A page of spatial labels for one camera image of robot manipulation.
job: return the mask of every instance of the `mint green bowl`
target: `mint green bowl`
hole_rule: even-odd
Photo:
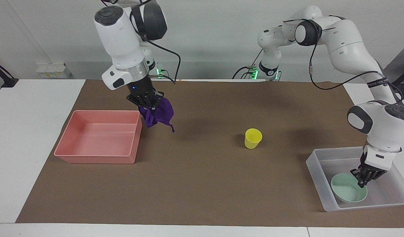
[[[350,173],[340,173],[332,177],[331,188],[335,196],[343,202],[355,203],[367,197],[367,187],[360,188],[357,179]]]

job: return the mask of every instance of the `yellow plastic cup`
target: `yellow plastic cup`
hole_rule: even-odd
[[[254,149],[261,140],[262,133],[255,128],[248,129],[244,135],[244,145],[249,149]]]

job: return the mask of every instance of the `white table surface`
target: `white table surface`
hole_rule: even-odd
[[[0,91],[0,236],[404,236],[404,229],[13,224],[84,82],[20,80],[14,88]],[[345,89],[355,104],[372,99],[365,84],[346,84]],[[404,151],[395,165],[404,177]]]

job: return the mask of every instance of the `purple cloth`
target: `purple cloth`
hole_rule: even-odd
[[[139,112],[145,119],[147,127],[152,127],[158,122],[171,127],[174,132],[174,127],[170,124],[170,120],[174,115],[174,110],[170,101],[166,98],[161,99],[160,104],[155,108],[154,114],[151,113],[149,108],[139,107]]]

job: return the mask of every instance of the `pink bin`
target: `pink bin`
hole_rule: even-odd
[[[133,164],[141,130],[139,111],[77,110],[54,155],[69,163]]]

